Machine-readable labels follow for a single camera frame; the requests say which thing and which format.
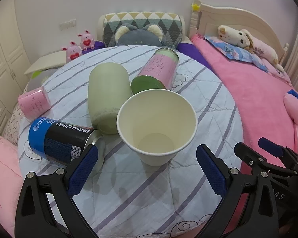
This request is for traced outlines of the white paper cup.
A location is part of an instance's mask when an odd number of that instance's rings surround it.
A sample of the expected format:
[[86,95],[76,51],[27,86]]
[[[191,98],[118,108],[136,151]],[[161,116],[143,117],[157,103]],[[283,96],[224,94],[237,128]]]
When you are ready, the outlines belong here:
[[197,131],[197,116],[187,99],[165,89],[141,91],[117,115],[123,142],[150,166],[161,166],[184,150]]

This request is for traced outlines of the pink paper cup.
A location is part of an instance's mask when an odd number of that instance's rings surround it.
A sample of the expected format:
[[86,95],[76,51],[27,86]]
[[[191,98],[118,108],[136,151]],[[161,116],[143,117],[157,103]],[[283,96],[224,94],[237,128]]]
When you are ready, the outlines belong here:
[[35,120],[51,109],[51,102],[43,86],[19,95],[18,103],[28,121]]

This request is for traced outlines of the pink quilt at left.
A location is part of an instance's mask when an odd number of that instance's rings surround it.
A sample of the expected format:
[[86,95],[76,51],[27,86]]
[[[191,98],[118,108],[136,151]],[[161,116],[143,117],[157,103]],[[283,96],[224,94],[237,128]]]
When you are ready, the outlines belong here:
[[0,223],[11,236],[22,184],[17,147],[0,135]]

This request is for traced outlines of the pink bed blanket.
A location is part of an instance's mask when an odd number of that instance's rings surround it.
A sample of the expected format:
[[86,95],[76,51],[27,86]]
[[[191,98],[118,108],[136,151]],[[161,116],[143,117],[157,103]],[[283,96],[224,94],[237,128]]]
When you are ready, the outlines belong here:
[[233,96],[242,120],[244,143],[278,166],[282,162],[258,146],[260,138],[298,154],[298,126],[283,101],[292,88],[290,84],[252,63],[228,59],[202,35],[194,35],[191,42]]

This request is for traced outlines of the blue black towel canister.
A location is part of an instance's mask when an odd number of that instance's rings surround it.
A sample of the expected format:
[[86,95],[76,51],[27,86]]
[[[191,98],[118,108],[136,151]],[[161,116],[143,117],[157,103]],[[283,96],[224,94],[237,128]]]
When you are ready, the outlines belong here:
[[94,171],[99,171],[104,162],[105,142],[101,132],[94,128],[39,117],[31,124],[28,141],[33,152],[63,165],[78,158],[88,145],[98,149]]

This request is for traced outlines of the striped white table quilt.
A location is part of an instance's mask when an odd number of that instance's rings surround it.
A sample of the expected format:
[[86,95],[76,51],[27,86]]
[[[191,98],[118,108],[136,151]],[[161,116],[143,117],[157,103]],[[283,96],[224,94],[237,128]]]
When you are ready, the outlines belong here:
[[[118,63],[135,78],[155,52],[152,46],[100,49],[66,64],[44,82],[52,104],[45,116],[91,126],[87,95],[90,72]],[[204,224],[220,202],[204,176],[196,149],[206,144],[227,166],[240,168],[234,145],[243,140],[237,105],[208,63],[179,54],[174,92],[193,106],[198,120],[191,144],[161,167],[144,164],[117,135],[105,137],[102,169],[74,200],[100,237],[173,237]]]

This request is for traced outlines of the heart pattern white cloth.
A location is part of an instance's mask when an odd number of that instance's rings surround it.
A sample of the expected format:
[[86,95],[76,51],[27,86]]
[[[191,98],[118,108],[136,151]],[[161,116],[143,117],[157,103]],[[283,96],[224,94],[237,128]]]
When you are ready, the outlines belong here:
[[19,140],[19,128],[20,128],[20,121],[23,118],[23,112],[17,103],[13,109],[12,116],[8,120],[4,132],[3,138],[8,140],[13,145],[17,146]]

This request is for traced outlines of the blue cartoon pillow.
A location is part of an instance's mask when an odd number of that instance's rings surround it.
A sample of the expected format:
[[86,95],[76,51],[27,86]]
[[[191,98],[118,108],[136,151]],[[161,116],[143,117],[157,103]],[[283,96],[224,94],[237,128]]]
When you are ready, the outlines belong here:
[[251,54],[245,49],[224,42],[216,36],[204,36],[204,39],[207,40],[210,44],[212,44],[228,59],[251,63],[258,69],[266,73],[269,72],[264,62],[257,55]]

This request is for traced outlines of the white dog plush toy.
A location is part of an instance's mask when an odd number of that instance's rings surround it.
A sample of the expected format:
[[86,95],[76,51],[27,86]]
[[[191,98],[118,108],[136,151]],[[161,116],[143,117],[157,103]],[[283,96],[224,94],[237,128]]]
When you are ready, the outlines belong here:
[[252,36],[247,30],[236,30],[226,25],[220,25],[217,31],[220,39],[231,45],[243,49],[253,48]]

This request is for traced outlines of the grey flower cushion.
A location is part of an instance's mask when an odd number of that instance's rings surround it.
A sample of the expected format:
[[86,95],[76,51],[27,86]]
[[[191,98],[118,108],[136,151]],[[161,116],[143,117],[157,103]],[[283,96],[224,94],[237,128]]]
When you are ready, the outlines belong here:
[[53,75],[53,73],[55,73],[56,71],[58,71],[58,68],[52,68],[43,71],[35,71],[32,74],[31,79],[28,83],[28,90],[30,91],[41,87],[43,83],[45,83],[45,81],[49,79],[49,77]]

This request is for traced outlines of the pale green tumbler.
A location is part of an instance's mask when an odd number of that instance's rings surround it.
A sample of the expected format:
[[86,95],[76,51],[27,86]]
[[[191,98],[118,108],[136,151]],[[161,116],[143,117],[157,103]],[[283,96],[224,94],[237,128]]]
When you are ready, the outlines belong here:
[[117,115],[132,96],[128,71],[120,64],[98,64],[88,82],[88,111],[92,126],[101,133],[118,133]]

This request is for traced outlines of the white side table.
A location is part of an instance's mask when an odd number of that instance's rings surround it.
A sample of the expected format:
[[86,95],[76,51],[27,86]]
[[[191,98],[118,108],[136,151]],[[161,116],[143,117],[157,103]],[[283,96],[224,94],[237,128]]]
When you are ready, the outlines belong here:
[[35,71],[43,71],[64,66],[66,63],[66,52],[58,51],[38,58],[25,72],[25,75]]

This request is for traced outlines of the cream wardrobe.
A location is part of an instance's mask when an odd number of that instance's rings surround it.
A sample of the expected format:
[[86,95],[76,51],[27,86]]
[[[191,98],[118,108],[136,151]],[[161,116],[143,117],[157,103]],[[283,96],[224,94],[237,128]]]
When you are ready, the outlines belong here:
[[15,0],[0,1],[0,134],[29,82],[30,67],[17,25]]

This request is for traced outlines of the pink green clear canister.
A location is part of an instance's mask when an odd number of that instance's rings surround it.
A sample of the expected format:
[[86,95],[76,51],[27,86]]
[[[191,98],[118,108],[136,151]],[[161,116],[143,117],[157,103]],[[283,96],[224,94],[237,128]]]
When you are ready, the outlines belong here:
[[179,63],[179,56],[172,49],[157,49],[131,81],[132,93],[135,95],[149,89],[171,90]]

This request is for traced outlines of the cream wooden bed headboard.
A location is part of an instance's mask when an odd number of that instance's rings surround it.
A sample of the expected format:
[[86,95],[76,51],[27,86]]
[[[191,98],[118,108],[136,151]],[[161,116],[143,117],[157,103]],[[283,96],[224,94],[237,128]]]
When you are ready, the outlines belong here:
[[220,25],[228,25],[234,29],[246,29],[257,39],[271,46],[278,55],[279,64],[283,64],[287,56],[289,44],[281,45],[271,26],[260,16],[248,10],[233,7],[214,7],[192,0],[191,18],[187,36],[195,34],[216,36]]

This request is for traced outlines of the left pink bunny plush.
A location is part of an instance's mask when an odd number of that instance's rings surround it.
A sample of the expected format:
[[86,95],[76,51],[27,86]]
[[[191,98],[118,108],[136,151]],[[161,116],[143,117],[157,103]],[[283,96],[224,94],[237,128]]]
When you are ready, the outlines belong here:
[[61,50],[66,52],[66,63],[83,55],[81,48],[74,41],[70,41],[69,45],[62,47]]

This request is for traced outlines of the pink bunny plush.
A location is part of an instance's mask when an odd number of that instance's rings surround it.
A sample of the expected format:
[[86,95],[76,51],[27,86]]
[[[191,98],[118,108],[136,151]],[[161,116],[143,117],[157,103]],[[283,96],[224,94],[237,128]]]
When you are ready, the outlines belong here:
[[61,50],[66,52],[66,63],[83,55],[81,48],[74,41],[70,41],[69,45],[62,47]]
[[86,52],[88,49],[95,49],[95,39],[90,31],[85,30],[83,34],[78,33],[77,36],[81,38],[80,47],[83,51]]

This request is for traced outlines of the triangle pattern quilted headrest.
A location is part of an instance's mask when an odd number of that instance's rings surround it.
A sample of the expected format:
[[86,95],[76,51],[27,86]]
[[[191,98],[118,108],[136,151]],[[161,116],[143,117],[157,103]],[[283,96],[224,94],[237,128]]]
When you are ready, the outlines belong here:
[[185,20],[182,16],[170,12],[117,12],[102,15],[97,24],[97,40],[111,46],[111,40],[118,28],[123,24],[131,24],[139,29],[157,24],[162,29],[166,46],[177,48],[186,38]]

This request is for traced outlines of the right pink bunny plush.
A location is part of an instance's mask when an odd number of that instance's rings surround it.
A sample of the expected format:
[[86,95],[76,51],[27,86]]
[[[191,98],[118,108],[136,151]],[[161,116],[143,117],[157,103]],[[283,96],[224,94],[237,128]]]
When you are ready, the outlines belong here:
[[83,51],[86,52],[88,49],[95,49],[95,39],[90,31],[85,30],[83,34],[78,33],[77,36],[81,38],[80,47]]

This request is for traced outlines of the grey bear plush cushion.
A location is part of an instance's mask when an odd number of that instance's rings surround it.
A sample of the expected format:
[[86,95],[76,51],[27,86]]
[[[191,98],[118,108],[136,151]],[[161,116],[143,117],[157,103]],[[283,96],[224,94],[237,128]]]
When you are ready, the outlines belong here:
[[148,24],[142,29],[131,24],[123,24],[116,30],[112,42],[116,46],[121,45],[148,45],[162,47],[165,43],[165,35],[157,24]]

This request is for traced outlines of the white wall switch plate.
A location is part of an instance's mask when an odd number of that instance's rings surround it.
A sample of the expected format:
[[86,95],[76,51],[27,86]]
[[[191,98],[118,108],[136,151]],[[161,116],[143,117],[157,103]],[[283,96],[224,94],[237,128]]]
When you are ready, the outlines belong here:
[[72,19],[72,20],[67,21],[67,22],[59,23],[59,28],[60,28],[61,31],[72,28],[72,27],[75,27],[75,26],[76,26],[76,19]]

